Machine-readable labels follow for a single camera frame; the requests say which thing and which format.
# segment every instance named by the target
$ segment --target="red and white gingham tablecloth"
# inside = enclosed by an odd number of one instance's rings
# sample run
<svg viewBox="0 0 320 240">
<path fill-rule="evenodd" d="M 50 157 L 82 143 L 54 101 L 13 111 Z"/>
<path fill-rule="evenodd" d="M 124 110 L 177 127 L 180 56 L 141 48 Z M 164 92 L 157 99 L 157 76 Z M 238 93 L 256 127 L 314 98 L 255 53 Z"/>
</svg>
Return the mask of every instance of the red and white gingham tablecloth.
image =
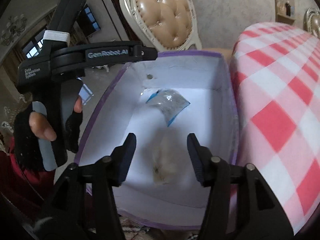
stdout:
<svg viewBox="0 0 320 240">
<path fill-rule="evenodd" d="M 230 72 L 237 165 L 257 166 L 297 233 L 320 202 L 320 40 L 282 23 L 252 25 L 235 45 Z"/>
</svg>

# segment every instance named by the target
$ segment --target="black fingerless glove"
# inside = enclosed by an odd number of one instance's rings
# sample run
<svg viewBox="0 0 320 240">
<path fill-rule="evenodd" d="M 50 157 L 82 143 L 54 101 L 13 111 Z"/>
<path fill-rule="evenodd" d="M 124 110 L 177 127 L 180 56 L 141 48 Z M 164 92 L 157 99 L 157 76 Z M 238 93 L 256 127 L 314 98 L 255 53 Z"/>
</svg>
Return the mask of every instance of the black fingerless glove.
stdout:
<svg viewBox="0 0 320 240">
<path fill-rule="evenodd" d="M 21 168 L 33 171 L 44 171 L 38 138 L 33 134 L 29 125 L 31 112 L 32 104 L 16 116 L 14 121 L 14 154 Z M 82 112 L 73 112 L 66 122 L 65 147 L 73 153 L 76 153 L 79 149 L 78 139 L 82 117 Z"/>
</svg>

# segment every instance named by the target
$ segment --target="fingernail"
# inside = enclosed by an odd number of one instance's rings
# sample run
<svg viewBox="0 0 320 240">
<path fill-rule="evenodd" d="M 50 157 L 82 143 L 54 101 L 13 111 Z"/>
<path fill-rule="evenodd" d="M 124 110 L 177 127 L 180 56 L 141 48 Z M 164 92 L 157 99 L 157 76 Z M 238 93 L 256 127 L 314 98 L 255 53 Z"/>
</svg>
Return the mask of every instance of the fingernail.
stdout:
<svg viewBox="0 0 320 240">
<path fill-rule="evenodd" d="M 49 140 L 49 141 L 54 141 L 57 138 L 56 133 L 52 128 L 47 128 L 44 130 L 44 136 Z"/>
</svg>

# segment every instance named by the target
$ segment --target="chandelier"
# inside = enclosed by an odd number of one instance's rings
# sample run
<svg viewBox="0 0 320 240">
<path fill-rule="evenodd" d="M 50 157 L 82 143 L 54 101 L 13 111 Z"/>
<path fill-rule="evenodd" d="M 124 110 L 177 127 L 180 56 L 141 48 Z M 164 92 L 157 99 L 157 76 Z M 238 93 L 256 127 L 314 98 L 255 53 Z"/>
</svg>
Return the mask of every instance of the chandelier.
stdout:
<svg viewBox="0 0 320 240">
<path fill-rule="evenodd" d="M 4 46 L 9 46 L 11 42 L 14 41 L 15 37 L 19 37 L 20 34 L 25 30 L 27 18 L 24 14 L 20 15 L 20 18 L 16 16 L 13 21 L 12 17 L 9 17 L 9 22 L 7 23 L 7 29 L 2 30 L 2 36 L 0 43 Z"/>
</svg>

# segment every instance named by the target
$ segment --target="screw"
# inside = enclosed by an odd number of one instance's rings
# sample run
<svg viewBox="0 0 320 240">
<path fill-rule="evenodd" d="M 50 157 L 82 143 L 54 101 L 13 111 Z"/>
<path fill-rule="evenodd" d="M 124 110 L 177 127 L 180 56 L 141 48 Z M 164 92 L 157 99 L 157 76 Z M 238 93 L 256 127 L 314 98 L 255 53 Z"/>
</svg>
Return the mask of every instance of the screw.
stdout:
<svg viewBox="0 0 320 240">
<path fill-rule="evenodd" d="M 76 164 L 76 163 L 71 163 L 71 164 L 69 164 L 69 166 L 68 166 L 68 168 L 69 168 L 70 170 L 74 170 L 76 167 L 78 167 L 78 164 Z"/>
<path fill-rule="evenodd" d="M 221 161 L 221 159 L 220 159 L 220 157 L 218 157 L 218 156 L 213 156 L 213 157 L 211 157 L 211 161 L 212 161 L 213 163 L 219 163 L 219 162 Z"/>
<path fill-rule="evenodd" d="M 110 156 L 104 156 L 101 160 L 104 163 L 108 163 L 112 161 L 112 158 Z"/>
<path fill-rule="evenodd" d="M 249 171 L 253 171 L 256 168 L 252 163 L 248 163 L 246 167 Z"/>
</svg>

